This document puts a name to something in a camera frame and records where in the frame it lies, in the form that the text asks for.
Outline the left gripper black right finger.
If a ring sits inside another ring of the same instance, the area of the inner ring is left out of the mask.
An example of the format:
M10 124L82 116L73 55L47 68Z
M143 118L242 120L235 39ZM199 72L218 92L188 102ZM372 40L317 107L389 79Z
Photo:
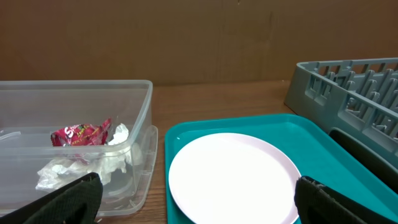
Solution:
M309 176L296 181L294 202L302 224L397 224Z

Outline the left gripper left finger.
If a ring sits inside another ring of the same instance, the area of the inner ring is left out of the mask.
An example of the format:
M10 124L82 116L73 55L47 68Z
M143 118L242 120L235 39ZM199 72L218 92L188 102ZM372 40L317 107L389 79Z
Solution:
M94 224L103 184L91 172L1 217L1 224Z

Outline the white napkin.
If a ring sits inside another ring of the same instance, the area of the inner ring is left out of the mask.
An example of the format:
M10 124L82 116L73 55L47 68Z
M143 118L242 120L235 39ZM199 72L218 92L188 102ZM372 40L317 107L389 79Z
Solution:
M113 146L124 142L128 137L129 130L121 123L116 127L111 140L106 139L105 144L100 146ZM52 159L37 172L39 180L35 189L51 192L91 172L97 173L102 184L106 185L111 182L113 172L119 170L126 173L128 166L142 162L143 153L137 143L116 152L64 155L62 158Z

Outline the red foil wrapper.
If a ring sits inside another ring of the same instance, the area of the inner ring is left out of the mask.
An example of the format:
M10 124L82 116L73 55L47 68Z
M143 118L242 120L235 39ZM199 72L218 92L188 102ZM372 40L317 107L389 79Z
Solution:
M78 124L67 126L53 132L50 136L52 145L57 146L100 146L108 137L112 119L108 118L101 125Z

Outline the white plate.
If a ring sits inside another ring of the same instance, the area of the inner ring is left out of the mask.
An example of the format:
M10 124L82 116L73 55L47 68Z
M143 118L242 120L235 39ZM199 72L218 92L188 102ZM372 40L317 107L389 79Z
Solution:
M209 134L181 148L169 189L193 223L294 223L301 174L278 148L237 133Z

